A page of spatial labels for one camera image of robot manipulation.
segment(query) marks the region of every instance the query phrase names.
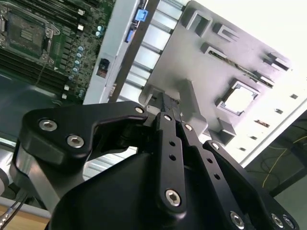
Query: gray metal frame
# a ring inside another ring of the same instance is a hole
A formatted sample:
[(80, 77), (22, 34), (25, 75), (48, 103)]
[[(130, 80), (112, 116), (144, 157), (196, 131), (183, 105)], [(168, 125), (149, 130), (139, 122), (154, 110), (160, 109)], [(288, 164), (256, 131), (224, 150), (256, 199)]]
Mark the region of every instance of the gray metal frame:
[[(129, 44), (125, 43), (125, 39), (138, 5), (139, 0), (116, 1), (83, 104), (107, 102), (129, 47)], [(102, 58), (110, 61), (106, 78), (96, 74)]]
[[(192, 26), (195, 15), (204, 17), (208, 25)], [(240, 66), (234, 67), (227, 60), (221, 61), (211, 54), (212, 51), (221, 56), (221, 59), (229, 58)], [(263, 80), (254, 72), (264, 73), (270, 81), (276, 81), (286, 72), (264, 62), (279, 60), (271, 57), (272, 55), (280, 57), (286, 62), (284, 65), (290, 65), (286, 58), (269, 46), (199, 3), (191, 1), (155, 65), (139, 101), (146, 104), (152, 95), (152, 88), (181, 100), (179, 85), (182, 80), (188, 79), (193, 84), (200, 113), (207, 119), (209, 129), (216, 132), (221, 130), (218, 118), (235, 127), (248, 116), (258, 100), (272, 90), (264, 86)], [(230, 115), (215, 106), (217, 99), (225, 95), (234, 79), (260, 92), (257, 99), (240, 116)]]

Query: green circuit board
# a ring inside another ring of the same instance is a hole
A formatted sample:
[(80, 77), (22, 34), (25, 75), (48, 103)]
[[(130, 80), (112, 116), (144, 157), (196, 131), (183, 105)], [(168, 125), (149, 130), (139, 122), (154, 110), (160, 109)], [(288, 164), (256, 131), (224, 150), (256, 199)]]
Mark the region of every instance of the green circuit board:
[[(0, 54), (0, 61), (24, 58), (16, 67), (11, 67), (13, 61), (3, 66), (0, 62), (0, 71), (11, 70), (20, 78), (21, 68), (29, 72), (25, 81), (82, 102), (114, 4), (115, 0), (0, 2), (0, 47), (8, 52), (5, 57)], [(39, 74), (35, 76), (30, 65), (41, 68)]]

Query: cable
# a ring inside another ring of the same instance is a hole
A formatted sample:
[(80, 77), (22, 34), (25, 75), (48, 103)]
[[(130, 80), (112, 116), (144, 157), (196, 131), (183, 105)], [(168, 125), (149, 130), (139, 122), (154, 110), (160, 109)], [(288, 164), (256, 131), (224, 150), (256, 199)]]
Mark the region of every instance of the cable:
[(304, 137), (302, 137), (302, 138), (296, 140), (295, 142), (293, 142), (293, 144), (295, 144), (295, 143), (297, 143), (297, 142), (299, 142), (300, 140), (305, 139), (305, 138), (307, 138), (307, 136), (304, 136)]
[(45, 67), (46, 67), (46, 62), (44, 63), (44, 65), (43, 65), (43, 67), (42, 67), (42, 69), (41, 69), (41, 71), (40, 71), (40, 73), (39, 73), (39, 75), (38, 75), (38, 78), (37, 78), (37, 81), (36, 81), (36, 83), (35, 83), (35, 86), (37, 86), (37, 84), (39, 83), (39, 81), (40, 81), (40, 79), (41, 79), (41, 77), (42, 77), (42, 75), (43, 75), (43, 72), (44, 72), (44, 69), (45, 69)]
[(10, 217), (6, 220), (6, 222), (3, 224), (2, 229), (4, 229), (8, 223), (16, 216), (16, 214), (19, 212), (21, 207), (24, 205), (25, 201), (27, 200), (28, 195), (25, 195), (25, 197), (20, 202), (19, 206), (14, 210), (14, 212), (10, 215)]
[(271, 167), (271, 169), (270, 169), (268, 175), (266, 176), (266, 178), (264, 179), (264, 181), (263, 181), (263, 183), (262, 183), (262, 188), (264, 188), (264, 185), (265, 185), (267, 179), (269, 178), (269, 175), (270, 175), (270, 173), (272, 172), (273, 168), (274, 168), (275, 165), (277, 164), (278, 160), (283, 156), (283, 154), (284, 154), (286, 151), (287, 151), (287, 149), (285, 149), (285, 150), (280, 154), (280, 156), (279, 156), (279, 157), (277, 158), (277, 160), (275, 161), (274, 165)]
[(299, 129), (301, 129), (301, 130), (303, 130), (303, 131), (305, 131), (307, 133), (307, 129), (305, 129), (305, 128), (301, 127), (301, 126), (295, 126), (295, 125), (290, 125), (290, 126), (299, 128)]
[(286, 150), (285, 148), (277, 148), (277, 147), (272, 147), (272, 146), (268, 146), (268, 147), (274, 150)]
[[(267, 174), (268, 172), (261, 172), (261, 171), (247, 171), (248, 173), (262, 173), (262, 174)], [(278, 178), (278, 176), (276, 174), (270, 173), (270, 175), (272, 175), (274, 178), (276, 178), (278, 185), (280, 185), (280, 179)]]
[[(301, 140), (303, 140), (303, 139), (305, 139), (305, 138), (307, 138), (307, 136), (304, 136), (304, 137), (302, 137), (302, 138), (299, 138), (299, 139), (295, 140), (295, 141), (293, 142), (293, 144), (295, 144), (295, 143), (297, 143), (297, 142), (299, 142), (299, 141), (301, 141)], [(270, 173), (271, 173), (272, 170), (274, 169), (274, 167), (275, 167), (275, 165), (277, 164), (277, 162), (279, 161), (279, 159), (286, 153), (286, 151), (287, 151), (287, 149), (284, 149), (284, 151), (283, 151), (283, 152), (279, 155), (279, 157), (276, 159), (275, 163), (274, 163), (273, 166), (271, 167), (271, 169), (270, 169), (268, 175), (266, 176), (266, 178), (264, 179), (264, 181), (263, 181), (263, 183), (262, 183), (262, 188), (264, 188), (265, 182), (268, 180), (268, 178), (269, 178), (269, 176), (270, 176)]]
[(301, 118), (301, 119), (297, 119), (296, 122), (304, 122), (304, 121), (307, 121), (306, 118)]

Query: white component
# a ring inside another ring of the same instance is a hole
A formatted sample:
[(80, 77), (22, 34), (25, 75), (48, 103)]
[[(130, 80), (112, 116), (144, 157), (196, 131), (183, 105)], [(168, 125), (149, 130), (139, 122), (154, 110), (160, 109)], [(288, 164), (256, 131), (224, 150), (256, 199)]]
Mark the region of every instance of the white component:
[(5, 20), (0, 20), (0, 32), (5, 31)]
[(83, 31), (84, 30), (84, 25), (78, 24), (78, 30)]
[(254, 100), (254, 92), (240, 87), (235, 89), (225, 101), (225, 108), (234, 113), (243, 112)]
[(83, 16), (83, 15), (85, 14), (85, 11), (79, 9), (79, 10), (78, 10), (78, 14)]

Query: black metal bracket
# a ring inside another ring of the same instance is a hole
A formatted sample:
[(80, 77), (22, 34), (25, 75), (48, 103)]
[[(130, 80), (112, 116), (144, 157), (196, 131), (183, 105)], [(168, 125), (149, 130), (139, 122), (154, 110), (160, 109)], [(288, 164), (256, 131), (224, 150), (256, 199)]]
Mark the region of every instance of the black metal bracket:
[(298, 226), (291, 215), (217, 142), (206, 141), (203, 147), (215, 156), (237, 202), (243, 212), (248, 213), (256, 229), (293, 229), (287, 220), (290, 220), (294, 226)]
[[(123, 102), (26, 114), (13, 165), (51, 207), (49, 230), (299, 229), (218, 143), (202, 146), (172, 111), (151, 120), (137, 103)], [(88, 159), (128, 146), (138, 153), (86, 182), (72, 181)]]

